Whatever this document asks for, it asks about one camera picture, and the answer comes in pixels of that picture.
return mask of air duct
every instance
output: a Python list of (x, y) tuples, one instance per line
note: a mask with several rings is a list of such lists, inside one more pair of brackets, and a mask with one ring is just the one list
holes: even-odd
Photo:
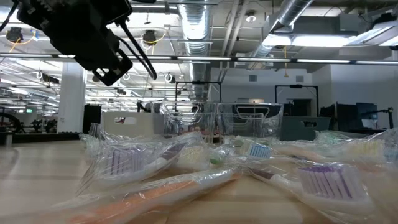
[[(281, 32), (292, 32), (294, 22), (301, 16), (301, 14), (306, 10), (307, 7), (311, 5), (313, 0), (284, 0), (279, 12), (277, 13), (276, 19), (272, 19), (271, 17), (267, 18), (266, 25), (264, 26), (264, 40), (257, 47), (257, 49), (250, 55), (250, 57), (256, 58), (264, 58), (275, 46), (269, 45), (266, 42), (267, 36), (270, 32), (275, 31), (277, 29), (281, 29), (286, 27), (285, 30)], [(253, 69), (262, 69), (264, 68), (263, 64), (258, 63), (248, 63), (246, 65), (248, 70)]]
[[(207, 56), (209, 54), (208, 30), (210, 21), (210, 7), (197, 4), (178, 5), (182, 18), (182, 30), (184, 39), (193, 42), (185, 43), (185, 48), (189, 56)], [(189, 72), (191, 81), (210, 80), (210, 67), (205, 63), (190, 63)], [(193, 94), (196, 99), (204, 100), (207, 94), (203, 90), (208, 89), (208, 85), (193, 86)]]

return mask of column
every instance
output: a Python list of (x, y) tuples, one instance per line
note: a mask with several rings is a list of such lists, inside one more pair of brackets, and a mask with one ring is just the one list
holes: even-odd
[(58, 111), (58, 133), (82, 132), (85, 91), (86, 71), (78, 63), (64, 62)]

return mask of office equipment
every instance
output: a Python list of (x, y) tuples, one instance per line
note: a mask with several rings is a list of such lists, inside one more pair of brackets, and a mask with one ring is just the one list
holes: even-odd
[(377, 129), (377, 105), (373, 103), (356, 103), (358, 110), (358, 122), (364, 128)]

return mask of wooden table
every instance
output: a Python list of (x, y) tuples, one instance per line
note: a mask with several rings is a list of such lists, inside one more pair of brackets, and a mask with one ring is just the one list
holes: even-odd
[[(34, 212), (72, 198), (87, 168), (78, 141), (20, 144), (0, 156), (3, 162), (8, 159), (0, 173), (0, 215)], [(292, 195), (247, 176), (170, 214), (150, 213), (131, 223), (331, 222)]]

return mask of clear plastic bin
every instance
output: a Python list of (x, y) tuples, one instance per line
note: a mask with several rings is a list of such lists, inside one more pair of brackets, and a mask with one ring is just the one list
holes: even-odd
[(279, 137), (283, 110), (274, 103), (219, 103), (220, 142), (228, 142), (228, 136)]
[(205, 142), (213, 143), (216, 103), (166, 101), (160, 112), (165, 115), (165, 137), (200, 131)]

